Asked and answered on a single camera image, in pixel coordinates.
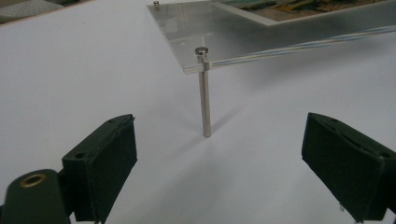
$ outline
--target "metal pin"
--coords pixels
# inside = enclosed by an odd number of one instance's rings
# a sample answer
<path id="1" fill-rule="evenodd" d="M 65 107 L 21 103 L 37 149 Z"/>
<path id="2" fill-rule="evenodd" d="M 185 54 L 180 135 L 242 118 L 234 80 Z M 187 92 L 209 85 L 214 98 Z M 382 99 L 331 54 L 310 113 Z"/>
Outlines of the metal pin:
<path id="1" fill-rule="evenodd" d="M 202 63 L 204 65 L 204 72 L 200 72 L 198 76 L 199 76 L 199 86 L 201 93 L 201 109 L 202 109 L 204 136 L 210 137 L 210 135 L 212 135 L 212 128 L 210 125 L 209 82 L 207 76 L 208 68 L 206 67 L 207 53 L 208 53 L 208 48 L 206 47 L 200 47 L 195 49 L 195 55 L 197 55 L 198 63 Z"/>

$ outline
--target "metal standoff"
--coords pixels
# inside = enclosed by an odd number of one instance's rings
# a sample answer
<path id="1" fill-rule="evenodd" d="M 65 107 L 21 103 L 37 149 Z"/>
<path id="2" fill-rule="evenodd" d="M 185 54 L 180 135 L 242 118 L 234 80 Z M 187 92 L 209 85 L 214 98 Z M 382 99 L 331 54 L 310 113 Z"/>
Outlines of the metal standoff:
<path id="1" fill-rule="evenodd" d="M 197 55 L 198 63 L 204 64 L 204 71 L 198 74 L 199 86 L 201 93 L 201 109 L 202 109 L 202 121 L 204 127 L 204 136 L 210 137 L 212 135 L 212 128 L 210 125 L 210 107 L 209 107 L 209 82 L 207 73 L 207 53 L 208 48 L 200 47 L 195 49 L 195 55 Z"/>

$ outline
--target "screw head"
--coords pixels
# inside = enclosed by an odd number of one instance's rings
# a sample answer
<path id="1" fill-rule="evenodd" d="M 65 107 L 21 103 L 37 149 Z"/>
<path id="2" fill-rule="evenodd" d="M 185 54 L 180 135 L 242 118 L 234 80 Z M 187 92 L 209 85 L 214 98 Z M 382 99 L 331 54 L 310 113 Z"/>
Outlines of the screw head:
<path id="1" fill-rule="evenodd" d="M 200 47 L 195 49 L 195 54 L 198 56 L 206 55 L 209 52 L 207 47 Z"/>

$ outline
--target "screw hole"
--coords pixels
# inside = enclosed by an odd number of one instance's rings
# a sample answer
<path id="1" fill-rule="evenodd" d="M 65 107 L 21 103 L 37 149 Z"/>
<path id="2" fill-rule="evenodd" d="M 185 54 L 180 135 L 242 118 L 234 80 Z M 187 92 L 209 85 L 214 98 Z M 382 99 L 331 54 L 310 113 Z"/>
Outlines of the screw hole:
<path id="1" fill-rule="evenodd" d="M 76 159 L 82 159 L 82 158 L 85 157 L 85 155 L 86 155 L 86 154 L 85 154 L 84 152 L 79 152 L 78 154 L 75 155 L 75 158 L 76 158 Z"/>
<path id="2" fill-rule="evenodd" d="M 31 188 L 34 187 L 46 179 L 46 175 L 43 174 L 34 174 L 29 175 L 21 181 L 21 187 L 23 188 Z"/>

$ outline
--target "clear acrylic sheet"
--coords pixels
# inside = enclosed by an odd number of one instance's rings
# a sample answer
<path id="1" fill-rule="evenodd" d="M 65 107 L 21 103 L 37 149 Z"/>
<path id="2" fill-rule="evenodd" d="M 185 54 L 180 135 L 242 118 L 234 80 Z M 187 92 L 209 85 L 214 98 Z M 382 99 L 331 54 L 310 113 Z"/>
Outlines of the clear acrylic sheet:
<path id="1" fill-rule="evenodd" d="M 185 74 L 201 72 L 194 50 L 209 48 L 209 69 L 396 31 L 396 0 L 285 22 L 249 16 L 221 1 L 148 6 Z"/>

